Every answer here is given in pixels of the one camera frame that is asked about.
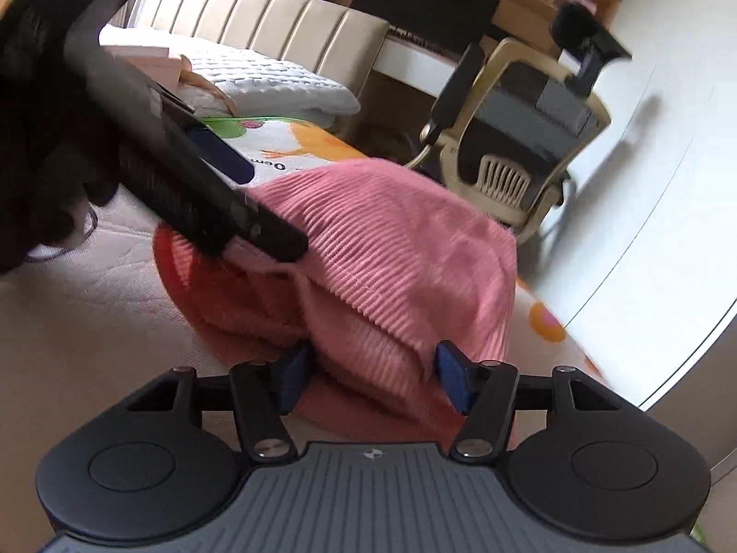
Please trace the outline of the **white quilted pillow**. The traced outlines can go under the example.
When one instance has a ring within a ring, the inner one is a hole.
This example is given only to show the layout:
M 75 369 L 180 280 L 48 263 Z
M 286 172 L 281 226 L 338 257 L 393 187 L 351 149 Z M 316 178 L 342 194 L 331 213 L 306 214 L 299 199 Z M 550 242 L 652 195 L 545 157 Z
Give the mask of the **white quilted pillow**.
M 202 118 L 211 116 L 284 116 L 329 127 L 361 109 L 352 91 L 305 67 L 271 59 L 247 49 L 214 41 L 167 34 L 154 29 L 122 29 L 107 25 L 102 46 L 164 47 L 190 64 L 207 84 L 182 82 L 177 95 Z

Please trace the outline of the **pink cardboard box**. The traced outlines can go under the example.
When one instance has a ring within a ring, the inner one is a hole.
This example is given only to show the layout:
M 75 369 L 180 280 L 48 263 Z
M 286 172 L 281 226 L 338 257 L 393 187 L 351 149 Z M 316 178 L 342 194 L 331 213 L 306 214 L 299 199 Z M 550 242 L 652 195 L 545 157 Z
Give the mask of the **pink cardboard box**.
M 170 91 L 174 91 L 179 85 L 185 63 L 181 55 L 172 53 L 168 47 L 107 45 L 105 50 L 116 58 L 134 65 L 150 79 Z

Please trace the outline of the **beige padded headboard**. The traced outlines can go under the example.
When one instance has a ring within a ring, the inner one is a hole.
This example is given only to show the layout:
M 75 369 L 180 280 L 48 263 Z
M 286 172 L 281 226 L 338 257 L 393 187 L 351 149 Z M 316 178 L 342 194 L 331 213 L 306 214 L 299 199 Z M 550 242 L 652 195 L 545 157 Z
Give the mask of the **beige padded headboard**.
M 291 61 L 360 95 L 388 22 L 323 0 L 139 0 L 132 26 Z

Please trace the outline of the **white wardrobe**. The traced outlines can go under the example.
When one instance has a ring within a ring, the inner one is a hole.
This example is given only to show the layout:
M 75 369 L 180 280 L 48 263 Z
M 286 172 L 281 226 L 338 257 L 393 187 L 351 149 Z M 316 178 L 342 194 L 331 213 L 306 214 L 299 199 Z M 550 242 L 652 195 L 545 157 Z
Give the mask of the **white wardrobe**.
M 736 0 L 622 0 L 611 126 L 523 247 L 523 280 L 628 401 L 655 403 L 736 313 Z

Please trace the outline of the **white desk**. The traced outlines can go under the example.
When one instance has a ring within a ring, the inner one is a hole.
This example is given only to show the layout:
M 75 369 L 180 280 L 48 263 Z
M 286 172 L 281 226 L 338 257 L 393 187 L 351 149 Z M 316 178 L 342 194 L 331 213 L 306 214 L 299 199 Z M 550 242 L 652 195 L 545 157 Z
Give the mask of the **white desk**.
M 455 71 L 461 56 L 411 31 L 391 26 L 371 70 L 420 93 L 437 97 Z

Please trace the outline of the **black computer monitor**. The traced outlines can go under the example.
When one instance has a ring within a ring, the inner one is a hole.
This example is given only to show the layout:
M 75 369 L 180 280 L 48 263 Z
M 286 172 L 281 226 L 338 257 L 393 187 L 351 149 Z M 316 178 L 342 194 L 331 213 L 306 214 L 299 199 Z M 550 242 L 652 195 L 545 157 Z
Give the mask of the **black computer monitor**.
M 500 41 L 509 33 L 492 23 L 500 0 L 352 0 L 351 7 L 390 24 L 421 46 L 461 55 L 471 42 Z

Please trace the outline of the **beige mesh office chair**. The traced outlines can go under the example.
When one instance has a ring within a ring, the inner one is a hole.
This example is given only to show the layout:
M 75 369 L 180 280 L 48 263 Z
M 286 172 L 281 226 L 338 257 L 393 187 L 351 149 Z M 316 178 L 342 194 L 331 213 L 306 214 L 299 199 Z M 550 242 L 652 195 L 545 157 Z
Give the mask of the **beige mesh office chair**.
M 433 103 L 410 169 L 423 172 L 526 242 L 565 202 L 568 166 L 611 123 L 593 88 L 630 51 L 581 4 L 562 5 L 553 42 L 576 71 L 512 37 L 467 46 Z

